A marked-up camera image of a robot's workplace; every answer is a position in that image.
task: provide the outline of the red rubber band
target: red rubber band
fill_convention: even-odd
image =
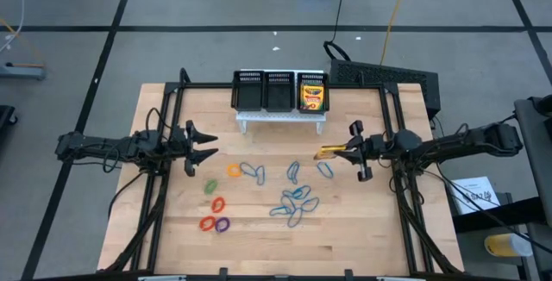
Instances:
[[[205,227],[205,223],[210,221],[210,225],[208,227]],[[209,215],[204,217],[201,221],[199,221],[199,227],[203,231],[209,231],[212,230],[215,227],[216,219],[214,216]]]
[[[218,213],[224,209],[225,205],[226,203],[224,202],[224,198],[217,197],[215,200],[213,200],[213,203],[210,205],[210,209],[213,210],[213,213]]]

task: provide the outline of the purple rubber band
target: purple rubber band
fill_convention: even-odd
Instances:
[[[220,226],[220,223],[221,222],[226,222],[226,227],[224,228],[221,228]],[[228,230],[228,228],[230,228],[230,219],[228,217],[219,217],[216,222],[215,222],[215,230],[218,232],[218,233],[224,233],[225,231]]]

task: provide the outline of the white stand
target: white stand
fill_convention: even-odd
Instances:
[[[323,71],[314,70],[262,70],[267,72],[295,72],[295,92],[297,93],[297,73],[323,73]],[[291,112],[267,112],[262,109],[255,112],[237,112],[235,120],[240,126],[242,134],[248,131],[248,122],[315,122],[317,124],[317,134],[322,134],[324,123],[326,122],[326,113],[324,114],[301,114],[293,109]]]

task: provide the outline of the black plastic bin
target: black plastic bin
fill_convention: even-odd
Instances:
[[[320,110],[301,109],[301,83],[321,84],[324,87],[323,107]],[[298,73],[297,74],[297,109],[300,113],[323,114],[329,111],[328,74],[326,73]]]
[[[235,71],[232,103],[238,111],[258,111],[262,107],[263,71]]]
[[[263,108],[268,112],[291,112],[295,108],[294,87],[294,72],[265,72]]]

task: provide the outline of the yellow cable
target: yellow cable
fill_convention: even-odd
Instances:
[[[389,34],[391,33],[391,26],[393,25],[393,22],[395,21],[395,15],[397,14],[397,10],[398,10],[398,6],[400,5],[400,1],[401,0],[397,0],[397,3],[395,4],[395,8],[393,9],[393,13],[391,14],[391,19],[389,20],[389,24],[387,25],[386,41],[383,44],[383,52],[381,52],[381,60],[379,61],[380,66],[383,64],[383,60],[386,57],[387,41],[389,41]]]
[[[23,45],[27,47],[27,49],[33,54],[33,56],[39,60],[42,63],[41,67],[44,67],[46,62],[44,61],[44,58],[42,57],[41,52],[27,39],[25,39],[21,34],[18,34],[3,18],[0,18],[0,22],[18,39],[22,40]]]

